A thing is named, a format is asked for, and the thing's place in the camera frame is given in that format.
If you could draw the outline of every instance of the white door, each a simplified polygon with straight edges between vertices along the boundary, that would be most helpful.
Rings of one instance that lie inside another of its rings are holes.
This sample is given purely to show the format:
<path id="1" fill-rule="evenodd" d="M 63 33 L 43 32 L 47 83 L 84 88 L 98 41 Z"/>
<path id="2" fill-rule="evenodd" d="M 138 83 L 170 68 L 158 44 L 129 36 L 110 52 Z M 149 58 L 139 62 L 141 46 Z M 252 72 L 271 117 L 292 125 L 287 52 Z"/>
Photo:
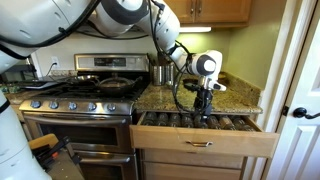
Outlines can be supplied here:
<path id="1" fill-rule="evenodd" d="M 320 5 L 308 30 L 277 132 L 280 140 L 263 178 L 268 180 L 320 180 L 320 117 L 295 118 L 299 107 L 307 114 L 320 112 Z"/>

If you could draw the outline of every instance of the oven handle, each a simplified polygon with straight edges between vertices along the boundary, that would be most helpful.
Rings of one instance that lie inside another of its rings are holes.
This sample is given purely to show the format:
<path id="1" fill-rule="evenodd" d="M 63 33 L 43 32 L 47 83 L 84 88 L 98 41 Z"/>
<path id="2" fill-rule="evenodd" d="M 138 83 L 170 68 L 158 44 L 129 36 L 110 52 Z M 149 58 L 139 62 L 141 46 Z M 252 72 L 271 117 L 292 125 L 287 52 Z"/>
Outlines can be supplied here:
<path id="1" fill-rule="evenodd" d="M 130 157 L 113 156 L 111 159 L 82 158 L 80 163 L 109 165 L 109 164 L 125 164 L 125 163 L 128 163 L 129 161 L 130 161 Z"/>
<path id="2" fill-rule="evenodd" d="M 38 117 L 38 116 L 28 116 L 25 115 L 25 119 L 30 119 L 36 122 L 41 122 L 44 124 L 54 124 L 54 125 L 78 125 L 78 126 L 86 126 L 86 125 L 117 125 L 117 124 L 124 124 L 126 122 L 125 119 L 112 119 L 112 120 L 104 120 L 102 121 L 101 118 L 97 118 L 97 120 L 90 120 L 90 121 L 78 121 L 78 120 L 71 120 L 71 119 L 64 119 L 58 120 L 56 118 L 49 118 L 49 117 Z"/>

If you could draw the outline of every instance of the cabinet handle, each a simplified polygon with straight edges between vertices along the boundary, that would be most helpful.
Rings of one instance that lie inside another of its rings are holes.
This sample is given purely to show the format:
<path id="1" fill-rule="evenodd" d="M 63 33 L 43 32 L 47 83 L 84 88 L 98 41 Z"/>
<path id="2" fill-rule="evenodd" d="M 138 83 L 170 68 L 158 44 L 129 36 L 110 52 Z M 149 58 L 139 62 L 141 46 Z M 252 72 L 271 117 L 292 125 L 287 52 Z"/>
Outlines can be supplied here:
<path id="1" fill-rule="evenodd" d="M 194 6 L 195 6 L 194 0 L 191 0 L 191 9 L 190 9 L 191 16 L 193 15 L 193 12 L 194 12 Z"/>
<path id="2" fill-rule="evenodd" d="M 186 143 L 191 144 L 194 147 L 208 147 L 209 145 L 213 144 L 213 142 L 192 142 L 192 141 L 186 141 Z"/>
<path id="3" fill-rule="evenodd" d="M 202 0 L 199 0 L 199 9 L 198 9 L 198 14 L 200 15 L 202 12 Z"/>

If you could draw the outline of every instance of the oven door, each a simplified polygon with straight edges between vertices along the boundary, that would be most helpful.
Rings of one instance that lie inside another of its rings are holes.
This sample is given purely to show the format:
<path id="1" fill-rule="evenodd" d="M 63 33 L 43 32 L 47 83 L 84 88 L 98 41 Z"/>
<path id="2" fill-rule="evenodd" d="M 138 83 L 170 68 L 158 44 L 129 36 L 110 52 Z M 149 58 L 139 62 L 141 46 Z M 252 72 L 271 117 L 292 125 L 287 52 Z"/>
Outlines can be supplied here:
<path id="1" fill-rule="evenodd" d="M 23 112 L 32 138 L 53 133 L 70 138 L 74 150 L 134 153 L 131 116 Z"/>
<path id="2" fill-rule="evenodd" d="M 86 180 L 137 180 L 135 155 L 75 151 Z"/>

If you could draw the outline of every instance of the wooden drawer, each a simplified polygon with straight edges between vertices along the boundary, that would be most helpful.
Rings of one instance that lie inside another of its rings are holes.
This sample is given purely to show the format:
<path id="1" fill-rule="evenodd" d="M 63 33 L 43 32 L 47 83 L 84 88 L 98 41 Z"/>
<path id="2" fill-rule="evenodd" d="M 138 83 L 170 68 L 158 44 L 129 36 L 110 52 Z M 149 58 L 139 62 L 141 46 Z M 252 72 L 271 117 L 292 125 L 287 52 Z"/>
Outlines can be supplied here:
<path id="1" fill-rule="evenodd" d="M 144 162 L 145 180 L 211 180 L 239 179 L 241 171 L 210 167 L 196 167 Z"/>
<path id="2" fill-rule="evenodd" d="M 130 125 L 131 143 L 134 148 L 270 158 L 279 139 L 279 134 L 263 132 L 246 116 L 242 118 L 254 127 L 256 132 L 143 126 L 141 122 L 145 115 L 146 112 L 142 114 L 137 125 Z M 196 147 L 189 142 L 212 142 L 212 145 Z"/>
<path id="3" fill-rule="evenodd" d="M 244 161 L 244 157 L 241 156 L 222 154 L 194 154 L 158 149 L 145 149 L 141 151 L 142 159 L 146 162 L 241 169 Z"/>

